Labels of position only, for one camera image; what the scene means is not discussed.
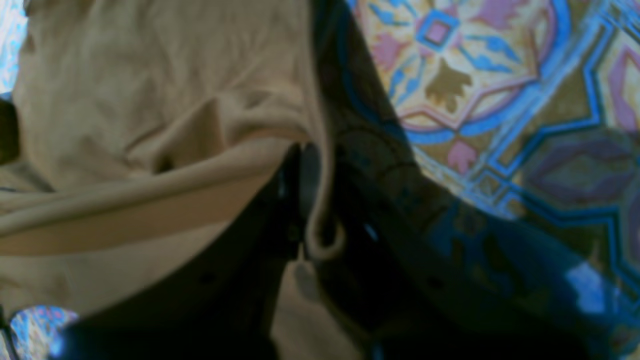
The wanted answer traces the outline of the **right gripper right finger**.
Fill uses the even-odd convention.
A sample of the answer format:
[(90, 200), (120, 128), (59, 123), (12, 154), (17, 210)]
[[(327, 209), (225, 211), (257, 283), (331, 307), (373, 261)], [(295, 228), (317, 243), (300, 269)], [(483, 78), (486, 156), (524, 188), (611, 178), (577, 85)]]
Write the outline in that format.
[(312, 149), (312, 262), (332, 312), (375, 360), (623, 360), (636, 306), (589, 261), (418, 177), (416, 227), (386, 190)]

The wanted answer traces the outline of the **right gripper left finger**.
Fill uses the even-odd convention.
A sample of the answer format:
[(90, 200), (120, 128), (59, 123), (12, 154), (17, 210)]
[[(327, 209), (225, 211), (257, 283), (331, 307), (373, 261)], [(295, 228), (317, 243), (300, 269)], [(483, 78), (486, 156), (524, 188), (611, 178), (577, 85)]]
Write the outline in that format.
[(67, 326), (50, 360), (279, 360), (270, 338), (282, 276), (298, 256), (318, 184), (314, 145), (294, 145), (269, 182), (167, 278)]

